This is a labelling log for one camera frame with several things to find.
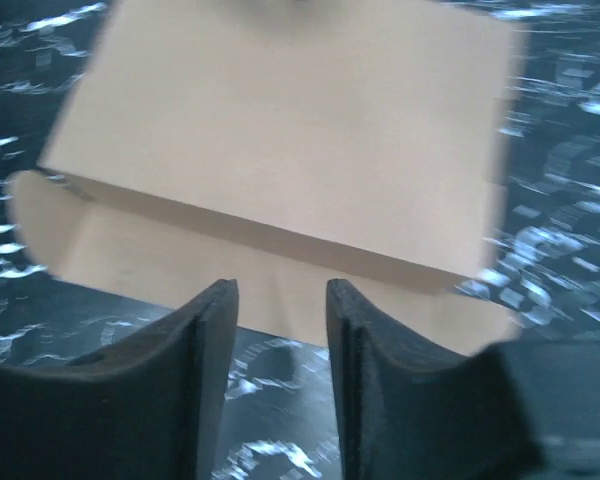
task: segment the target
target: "cardboard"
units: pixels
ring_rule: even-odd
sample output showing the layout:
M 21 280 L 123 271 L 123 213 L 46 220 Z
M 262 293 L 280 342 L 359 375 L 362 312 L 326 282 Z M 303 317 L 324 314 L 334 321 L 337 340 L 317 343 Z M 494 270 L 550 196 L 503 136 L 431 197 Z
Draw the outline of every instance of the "cardboard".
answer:
M 471 351 L 511 334 L 444 292 L 489 262 L 519 47 L 425 0 L 122 1 L 42 162 L 83 194 L 26 172 L 10 208 L 71 282 L 177 307 L 237 278 L 242 326 L 326 345 L 344 276 L 434 340 L 470 312 Z

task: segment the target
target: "table surface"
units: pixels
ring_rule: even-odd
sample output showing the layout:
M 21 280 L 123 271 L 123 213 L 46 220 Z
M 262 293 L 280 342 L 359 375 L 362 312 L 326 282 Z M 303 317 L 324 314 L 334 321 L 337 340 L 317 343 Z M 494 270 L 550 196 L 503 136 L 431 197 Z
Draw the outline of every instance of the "table surface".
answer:
M 523 337 L 600 338 L 600 1 L 456 2 L 531 33 L 497 265 L 459 286 L 519 312 Z M 9 174 L 33 168 L 111 5 L 0 0 L 0 362 L 57 364 L 168 310 L 58 281 L 6 217 Z M 214 477 L 340 478 L 328 353 L 240 330 Z

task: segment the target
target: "tabletop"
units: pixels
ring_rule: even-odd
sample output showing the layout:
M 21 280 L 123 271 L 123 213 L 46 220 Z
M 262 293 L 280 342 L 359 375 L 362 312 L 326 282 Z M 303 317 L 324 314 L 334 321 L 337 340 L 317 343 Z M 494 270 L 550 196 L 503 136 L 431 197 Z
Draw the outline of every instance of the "tabletop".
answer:
M 35 168 L 111 6 L 0 0 L 0 363 L 63 363 L 168 311 L 53 278 L 5 213 L 7 177 Z M 600 339 L 600 1 L 460 6 L 517 22 L 530 44 L 500 128 L 498 261 L 458 288 L 517 311 L 523 338 Z M 326 350 L 239 331 L 214 478 L 340 478 Z

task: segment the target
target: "brown box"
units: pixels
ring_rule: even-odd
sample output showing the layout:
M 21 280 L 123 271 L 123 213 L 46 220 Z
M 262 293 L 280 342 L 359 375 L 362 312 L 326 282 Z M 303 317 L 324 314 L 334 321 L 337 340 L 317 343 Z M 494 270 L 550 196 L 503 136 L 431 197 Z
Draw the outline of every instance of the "brown box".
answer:
M 177 307 L 237 278 L 242 326 L 325 345 L 346 277 L 470 352 L 512 331 L 445 292 L 491 260 L 521 43 L 428 0 L 123 1 L 43 159 L 81 193 L 26 172 L 10 208 L 74 283 Z

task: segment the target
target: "marble table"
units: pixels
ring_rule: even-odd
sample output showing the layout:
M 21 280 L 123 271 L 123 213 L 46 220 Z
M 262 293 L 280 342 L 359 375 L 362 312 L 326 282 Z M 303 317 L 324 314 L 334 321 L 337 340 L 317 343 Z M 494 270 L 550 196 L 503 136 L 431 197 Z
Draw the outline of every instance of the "marble table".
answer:
M 531 32 L 500 129 L 511 148 L 499 260 L 458 288 L 519 312 L 523 338 L 600 338 L 600 1 L 454 3 Z M 35 167 L 110 7 L 0 0 L 1 363 L 65 362 L 167 311 L 53 278 L 4 209 L 6 178 Z M 329 375 L 325 350 L 241 330 L 214 477 L 340 478 Z

